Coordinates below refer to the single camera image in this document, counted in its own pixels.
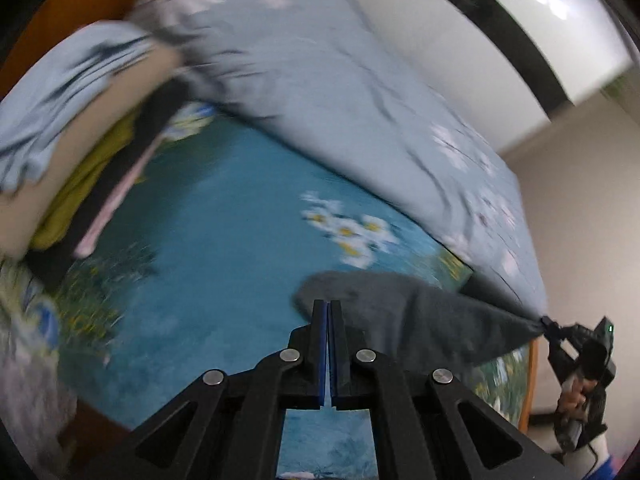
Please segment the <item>person's right hand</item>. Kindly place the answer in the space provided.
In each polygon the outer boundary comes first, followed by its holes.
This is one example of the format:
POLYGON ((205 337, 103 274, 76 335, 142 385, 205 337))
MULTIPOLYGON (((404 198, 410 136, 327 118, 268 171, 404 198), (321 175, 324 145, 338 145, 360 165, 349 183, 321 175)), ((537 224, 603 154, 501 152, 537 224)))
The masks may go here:
POLYGON ((567 388, 563 389, 559 396, 556 411, 564 417, 577 420, 586 420, 587 396, 597 387, 596 380, 589 380, 574 376, 572 382, 567 382, 567 388))

